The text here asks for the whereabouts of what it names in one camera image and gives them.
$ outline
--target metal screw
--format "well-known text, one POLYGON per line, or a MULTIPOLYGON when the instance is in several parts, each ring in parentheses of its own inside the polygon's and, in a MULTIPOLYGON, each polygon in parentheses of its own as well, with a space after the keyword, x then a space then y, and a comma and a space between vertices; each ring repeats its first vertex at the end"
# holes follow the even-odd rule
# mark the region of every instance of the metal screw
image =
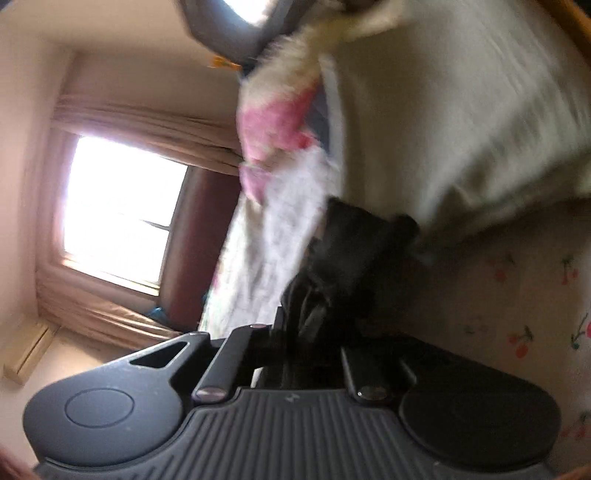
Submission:
POLYGON ((223 388, 205 387, 197 390, 195 400, 201 403, 219 403, 224 401, 227 396, 228 392, 226 392, 223 388))
POLYGON ((361 387, 357 392, 359 398, 367 401, 383 401, 388 398, 388 390, 384 387, 377 387, 374 385, 366 385, 361 387))

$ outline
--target black plastic mount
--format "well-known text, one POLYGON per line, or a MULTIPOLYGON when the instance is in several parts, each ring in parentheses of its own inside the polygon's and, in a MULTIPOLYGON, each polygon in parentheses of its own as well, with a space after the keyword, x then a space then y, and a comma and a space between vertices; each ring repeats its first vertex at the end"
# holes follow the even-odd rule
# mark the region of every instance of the black plastic mount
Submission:
POLYGON ((194 332, 49 385, 24 414, 39 473, 283 478, 287 468, 285 478, 357 479, 408 469, 404 478, 439 478, 437 464, 449 478, 551 478, 541 463, 560 414, 534 385, 399 337, 342 348, 341 388, 248 389, 255 368, 281 360, 275 345, 265 325, 223 342, 194 332), (383 465, 358 472, 369 461, 383 465))

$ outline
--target beige curtain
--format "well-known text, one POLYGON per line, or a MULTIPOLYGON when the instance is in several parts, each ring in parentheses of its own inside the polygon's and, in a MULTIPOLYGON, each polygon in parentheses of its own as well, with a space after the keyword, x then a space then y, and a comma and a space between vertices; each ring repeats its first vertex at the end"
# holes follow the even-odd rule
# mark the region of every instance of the beige curtain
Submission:
POLYGON ((37 271, 39 315, 101 342, 132 350, 180 335, 157 322, 37 271))
POLYGON ((53 127, 109 138, 230 175, 238 175, 242 161, 234 125, 87 95, 61 95, 53 127))

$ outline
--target window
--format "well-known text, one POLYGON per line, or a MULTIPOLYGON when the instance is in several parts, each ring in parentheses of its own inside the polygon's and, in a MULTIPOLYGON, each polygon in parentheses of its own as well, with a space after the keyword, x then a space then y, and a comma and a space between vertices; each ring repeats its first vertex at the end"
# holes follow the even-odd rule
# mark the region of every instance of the window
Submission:
POLYGON ((81 137, 67 184, 64 263, 153 293, 186 172, 154 153, 81 137))
POLYGON ((260 26, 269 17, 277 0, 224 0, 238 15, 252 25, 260 26))

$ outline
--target ceiling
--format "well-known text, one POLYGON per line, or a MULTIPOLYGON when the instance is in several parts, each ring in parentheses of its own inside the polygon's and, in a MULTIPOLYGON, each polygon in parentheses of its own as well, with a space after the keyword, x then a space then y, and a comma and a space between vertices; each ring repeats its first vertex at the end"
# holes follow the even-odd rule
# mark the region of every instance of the ceiling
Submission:
POLYGON ((209 64, 176 0, 13 0, 0 18, 78 50, 142 53, 209 64))

